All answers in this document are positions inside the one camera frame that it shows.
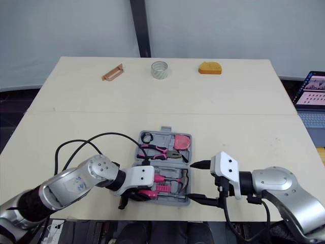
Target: laptop screen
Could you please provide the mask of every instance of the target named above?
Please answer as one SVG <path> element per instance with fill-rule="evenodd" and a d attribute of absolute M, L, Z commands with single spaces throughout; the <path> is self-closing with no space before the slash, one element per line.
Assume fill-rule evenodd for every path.
<path fill-rule="evenodd" d="M 293 103 L 296 108 L 325 110 L 325 72 L 310 71 Z"/>

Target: pink tape measure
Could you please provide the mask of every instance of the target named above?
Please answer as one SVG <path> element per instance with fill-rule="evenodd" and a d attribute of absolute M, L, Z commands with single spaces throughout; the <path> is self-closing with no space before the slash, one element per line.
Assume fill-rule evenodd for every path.
<path fill-rule="evenodd" d="M 175 135 L 174 148 L 176 150 L 187 150 L 191 142 L 188 136 L 184 135 Z"/>

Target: laptop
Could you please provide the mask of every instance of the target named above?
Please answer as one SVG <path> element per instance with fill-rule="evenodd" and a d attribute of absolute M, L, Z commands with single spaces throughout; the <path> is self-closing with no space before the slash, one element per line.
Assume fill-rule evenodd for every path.
<path fill-rule="evenodd" d="M 325 72 L 310 71 L 292 101 L 315 146 L 325 147 Z"/>

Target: black pole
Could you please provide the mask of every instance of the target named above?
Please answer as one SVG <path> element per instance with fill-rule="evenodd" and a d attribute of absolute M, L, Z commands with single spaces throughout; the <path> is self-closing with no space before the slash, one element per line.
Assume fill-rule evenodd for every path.
<path fill-rule="evenodd" d="M 140 57 L 151 57 L 145 0 L 130 0 Z"/>

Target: person's legs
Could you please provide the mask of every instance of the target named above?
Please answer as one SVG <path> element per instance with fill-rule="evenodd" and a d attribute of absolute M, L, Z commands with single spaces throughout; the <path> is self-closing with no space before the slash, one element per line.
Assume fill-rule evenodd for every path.
<path fill-rule="evenodd" d="M 214 244 L 212 233 L 207 222 L 187 225 L 188 244 Z"/>
<path fill-rule="evenodd" d="M 187 244 L 187 222 L 153 221 L 150 243 Z"/>

